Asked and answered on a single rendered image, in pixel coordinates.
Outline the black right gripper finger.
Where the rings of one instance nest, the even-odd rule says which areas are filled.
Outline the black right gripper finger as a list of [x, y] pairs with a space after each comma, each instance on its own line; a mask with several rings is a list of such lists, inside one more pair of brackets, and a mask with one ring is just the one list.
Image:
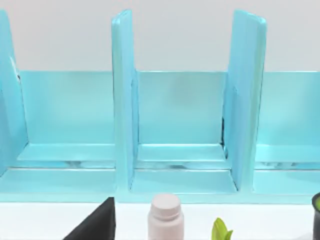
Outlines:
[[115, 240], [115, 198], [108, 197], [63, 240]]

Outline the pale pink bottle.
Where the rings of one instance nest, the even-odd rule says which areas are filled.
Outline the pale pink bottle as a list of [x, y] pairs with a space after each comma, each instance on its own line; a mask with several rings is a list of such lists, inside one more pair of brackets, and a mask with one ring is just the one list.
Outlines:
[[148, 240], [184, 240], [185, 219], [179, 197], [172, 193], [156, 194], [147, 217]]

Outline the green leafy plant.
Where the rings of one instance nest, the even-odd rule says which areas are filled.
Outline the green leafy plant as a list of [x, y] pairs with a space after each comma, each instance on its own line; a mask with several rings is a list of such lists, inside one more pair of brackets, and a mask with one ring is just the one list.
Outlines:
[[211, 230], [211, 240], [231, 240], [233, 230], [228, 230], [224, 221], [217, 217]]

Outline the light blue rack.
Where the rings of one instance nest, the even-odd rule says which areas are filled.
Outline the light blue rack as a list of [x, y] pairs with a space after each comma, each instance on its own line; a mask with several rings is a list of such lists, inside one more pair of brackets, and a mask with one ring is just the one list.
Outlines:
[[139, 71], [132, 12], [111, 71], [16, 65], [0, 9], [0, 202], [305, 204], [320, 192], [320, 71], [266, 72], [267, 22], [233, 14], [226, 71]]

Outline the black pot with green top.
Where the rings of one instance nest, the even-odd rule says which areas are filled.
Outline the black pot with green top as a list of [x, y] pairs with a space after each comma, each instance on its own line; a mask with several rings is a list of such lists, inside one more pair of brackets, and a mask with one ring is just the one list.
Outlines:
[[320, 192], [312, 197], [314, 208], [312, 240], [320, 240]]

